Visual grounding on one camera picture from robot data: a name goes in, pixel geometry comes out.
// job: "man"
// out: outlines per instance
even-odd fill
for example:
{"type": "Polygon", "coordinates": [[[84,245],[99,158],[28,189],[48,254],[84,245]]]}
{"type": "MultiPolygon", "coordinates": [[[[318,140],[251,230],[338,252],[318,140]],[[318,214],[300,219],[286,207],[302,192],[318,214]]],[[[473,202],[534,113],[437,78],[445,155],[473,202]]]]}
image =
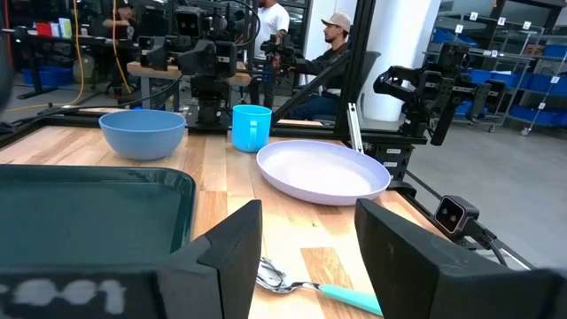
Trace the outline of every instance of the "man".
{"type": "MultiPolygon", "coordinates": [[[[266,61],[266,53],[260,46],[269,41],[271,35],[276,35],[277,41],[282,41],[290,27],[290,15],[277,2],[277,0],[260,0],[258,10],[260,17],[260,33],[256,37],[254,46],[254,65],[260,66],[266,73],[271,73],[271,64],[266,61]]],[[[264,106],[272,108],[274,104],[275,77],[267,75],[260,79],[254,79],[250,83],[250,99],[253,105],[260,105],[260,83],[264,84],[264,106]]]]}
{"type": "MultiPolygon", "coordinates": [[[[113,38],[113,25],[114,20],[116,19],[116,40],[128,39],[136,41],[138,25],[133,20],[134,5],[130,4],[128,0],[117,0],[116,7],[117,12],[114,13],[114,19],[111,14],[110,17],[103,22],[103,26],[108,28],[107,37],[111,39],[113,38]]],[[[119,49],[118,60],[120,61],[120,66],[122,68],[122,72],[124,72],[124,76],[128,79],[126,65],[135,60],[132,51],[121,51],[119,49]]],[[[114,96],[117,99],[120,98],[122,95],[122,79],[117,64],[114,64],[112,70],[111,85],[114,90],[114,96]]]]}
{"type": "MultiPolygon", "coordinates": [[[[330,49],[321,57],[294,68],[296,73],[319,75],[325,68],[332,65],[346,51],[346,38],[351,30],[351,20],[344,13],[337,12],[330,19],[322,19],[327,26],[324,30],[325,42],[330,43],[330,49]]],[[[310,120],[317,115],[337,115],[340,89],[342,88],[344,68],[339,74],[330,78],[325,90],[320,96],[310,97],[304,104],[299,105],[288,113],[287,118],[292,120],[310,120]]]]}

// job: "spoon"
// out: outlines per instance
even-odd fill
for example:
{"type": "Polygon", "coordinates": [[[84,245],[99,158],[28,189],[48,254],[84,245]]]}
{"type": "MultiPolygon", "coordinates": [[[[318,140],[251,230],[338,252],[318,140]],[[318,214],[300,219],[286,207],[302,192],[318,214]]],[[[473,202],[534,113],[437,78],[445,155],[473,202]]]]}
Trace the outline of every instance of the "spoon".
{"type": "Polygon", "coordinates": [[[378,304],[376,296],[373,294],[356,292],[332,284],[316,284],[310,282],[293,283],[287,279],[287,275],[282,270],[278,270],[274,266],[274,263],[266,257],[260,258],[256,283],[275,293],[290,293],[298,288],[312,289],[321,292],[324,296],[340,300],[372,314],[382,315],[382,309],[378,304]]]}

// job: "wooden tabletop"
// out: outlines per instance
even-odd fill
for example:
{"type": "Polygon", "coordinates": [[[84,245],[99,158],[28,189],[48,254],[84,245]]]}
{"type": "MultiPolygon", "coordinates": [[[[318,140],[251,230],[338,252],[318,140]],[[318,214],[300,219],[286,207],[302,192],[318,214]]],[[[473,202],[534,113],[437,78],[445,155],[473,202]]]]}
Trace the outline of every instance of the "wooden tabletop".
{"type": "MultiPolygon", "coordinates": [[[[271,142],[281,141],[271,138],[271,142]]],[[[319,206],[291,198],[260,175],[254,154],[237,151],[225,136],[184,136],[166,159],[138,162],[118,156],[97,128],[44,127],[0,150],[2,164],[169,167],[198,186],[192,237],[251,199],[263,209],[262,255],[297,281],[373,292],[354,229],[353,207],[319,206]]],[[[437,234],[402,196],[387,191],[377,203],[437,234]]],[[[288,295],[256,285],[250,318],[377,318],[310,290],[288,295]]]]}
{"type": "MultiPolygon", "coordinates": [[[[134,76],[145,76],[157,79],[172,79],[176,80],[181,76],[181,71],[177,66],[167,66],[167,71],[154,70],[150,67],[143,67],[140,62],[130,62],[127,65],[128,72],[134,76]]],[[[237,70],[244,71],[246,66],[244,63],[237,62],[237,70]]],[[[252,77],[249,74],[237,73],[235,76],[228,78],[227,81],[230,85],[247,86],[250,84],[252,77]]]]}

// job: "teal tray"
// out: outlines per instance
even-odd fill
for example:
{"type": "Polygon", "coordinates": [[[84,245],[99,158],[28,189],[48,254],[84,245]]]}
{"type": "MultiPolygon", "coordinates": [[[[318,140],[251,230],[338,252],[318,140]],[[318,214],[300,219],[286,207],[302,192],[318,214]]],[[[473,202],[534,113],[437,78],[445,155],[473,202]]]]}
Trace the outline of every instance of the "teal tray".
{"type": "Polygon", "coordinates": [[[194,203],[172,169],[0,165],[0,268],[155,264],[189,242],[194,203]]]}

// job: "blue cup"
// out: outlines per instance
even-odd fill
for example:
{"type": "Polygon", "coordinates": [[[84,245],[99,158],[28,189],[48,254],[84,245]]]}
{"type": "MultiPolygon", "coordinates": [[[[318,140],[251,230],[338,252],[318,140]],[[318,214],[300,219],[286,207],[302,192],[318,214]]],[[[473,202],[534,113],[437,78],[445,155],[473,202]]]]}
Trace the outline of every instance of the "blue cup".
{"type": "Polygon", "coordinates": [[[232,109],[232,144],[242,152],[257,152],[268,145],[272,110],[256,105],[232,109]]]}

